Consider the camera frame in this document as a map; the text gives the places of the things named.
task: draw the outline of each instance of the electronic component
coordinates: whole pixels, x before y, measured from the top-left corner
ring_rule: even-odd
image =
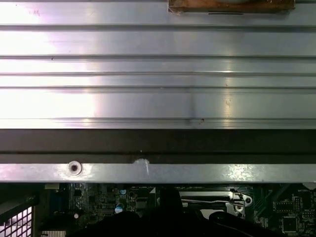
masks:
[[[291,233],[297,231],[296,217],[284,217],[282,220],[282,230],[284,233]]]

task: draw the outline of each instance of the screw hole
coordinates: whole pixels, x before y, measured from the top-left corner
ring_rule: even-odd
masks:
[[[73,172],[76,172],[78,170],[78,166],[73,164],[71,167],[70,167],[71,171]]]

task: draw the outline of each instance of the ventilation grille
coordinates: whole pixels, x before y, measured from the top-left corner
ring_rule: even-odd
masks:
[[[0,237],[31,237],[32,207],[11,217],[0,226]]]

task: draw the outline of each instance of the metal panel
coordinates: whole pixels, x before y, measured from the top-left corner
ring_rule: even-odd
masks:
[[[239,183],[314,182],[315,164],[83,164],[73,175],[68,164],[0,164],[0,180],[10,182]]]
[[[315,10],[2,1],[0,128],[316,128]]]

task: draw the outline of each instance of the capacitor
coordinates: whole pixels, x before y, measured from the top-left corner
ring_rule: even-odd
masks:
[[[123,211],[124,211],[124,205],[122,203],[117,204],[115,209],[114,209],[114,212],[116,214],[118,214],[118,213],[121,213]]]

